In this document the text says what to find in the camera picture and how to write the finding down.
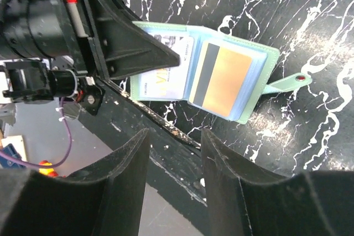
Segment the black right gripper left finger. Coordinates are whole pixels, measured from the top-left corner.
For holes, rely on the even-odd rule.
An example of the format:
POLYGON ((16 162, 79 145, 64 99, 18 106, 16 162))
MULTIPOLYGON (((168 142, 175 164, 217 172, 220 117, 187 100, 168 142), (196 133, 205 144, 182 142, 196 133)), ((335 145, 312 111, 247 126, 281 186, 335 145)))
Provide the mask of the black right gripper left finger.
POLYGON ((2 235, 137 235, 149 131, 67 177, 1 170, 2 235))

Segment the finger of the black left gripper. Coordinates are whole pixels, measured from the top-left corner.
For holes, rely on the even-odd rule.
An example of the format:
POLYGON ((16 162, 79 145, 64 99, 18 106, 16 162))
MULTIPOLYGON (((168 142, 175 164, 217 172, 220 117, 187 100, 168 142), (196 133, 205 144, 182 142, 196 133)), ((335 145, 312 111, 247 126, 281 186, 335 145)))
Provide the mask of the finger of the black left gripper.
POLYGON ((136 26, 139 18, 123 0, 83 0, 93 36, 90 48, 99 77, 120 80, 175 67, 179 55, 136 26))

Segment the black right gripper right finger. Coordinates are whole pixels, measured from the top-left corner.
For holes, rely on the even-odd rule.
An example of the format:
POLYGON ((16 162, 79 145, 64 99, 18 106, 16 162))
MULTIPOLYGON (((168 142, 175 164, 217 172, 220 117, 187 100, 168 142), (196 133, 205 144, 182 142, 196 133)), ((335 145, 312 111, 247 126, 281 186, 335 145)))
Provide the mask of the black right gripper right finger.
POLYGON ((201 134, 212 235, 352 235, 353 172, 278 175, 201 134))

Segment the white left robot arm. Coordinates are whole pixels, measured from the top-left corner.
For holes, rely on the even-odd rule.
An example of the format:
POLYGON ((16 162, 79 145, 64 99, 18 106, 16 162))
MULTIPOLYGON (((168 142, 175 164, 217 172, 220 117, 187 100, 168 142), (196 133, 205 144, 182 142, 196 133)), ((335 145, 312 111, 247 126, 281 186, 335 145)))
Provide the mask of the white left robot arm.
POLYGON ((1 103, 56 98, 97 114, 112 81, 180 64, 123 0, 1 0, 1 103))

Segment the mint green card holder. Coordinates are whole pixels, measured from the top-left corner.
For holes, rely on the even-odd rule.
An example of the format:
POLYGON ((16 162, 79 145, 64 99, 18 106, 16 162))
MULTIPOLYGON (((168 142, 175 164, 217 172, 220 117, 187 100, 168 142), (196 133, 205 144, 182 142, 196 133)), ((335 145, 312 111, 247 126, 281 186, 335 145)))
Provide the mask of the mint green card holder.
POLYGON ((298 72, 270 82, 278 49, 193 25, 138 22, 180 56, 180 65, 132 76, 135 101, 186 101, 225 120, 248 122, 262 95, 286 93, 311 84, 298 72))

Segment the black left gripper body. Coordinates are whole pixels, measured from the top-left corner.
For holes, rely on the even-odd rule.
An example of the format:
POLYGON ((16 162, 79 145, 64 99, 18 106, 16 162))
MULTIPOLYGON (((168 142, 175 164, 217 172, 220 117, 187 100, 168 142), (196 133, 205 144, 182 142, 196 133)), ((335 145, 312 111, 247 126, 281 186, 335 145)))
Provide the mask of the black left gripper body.
POLYGON ((76 5, 65 0, 1 2, 1 59, 93 55, 76 5))

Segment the white VIP credit card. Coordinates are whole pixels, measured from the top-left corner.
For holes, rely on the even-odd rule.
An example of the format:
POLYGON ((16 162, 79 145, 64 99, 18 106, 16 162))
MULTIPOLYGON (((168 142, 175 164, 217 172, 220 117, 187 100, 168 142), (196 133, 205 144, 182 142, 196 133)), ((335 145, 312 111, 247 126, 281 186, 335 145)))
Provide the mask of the white VIP credit card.
POLYGON ((182 99, 194 47, 194 38, 186 34, 167 33, 152 36, 180 56, 180 65, 151 70, 139 75, 139 98, 182 99))

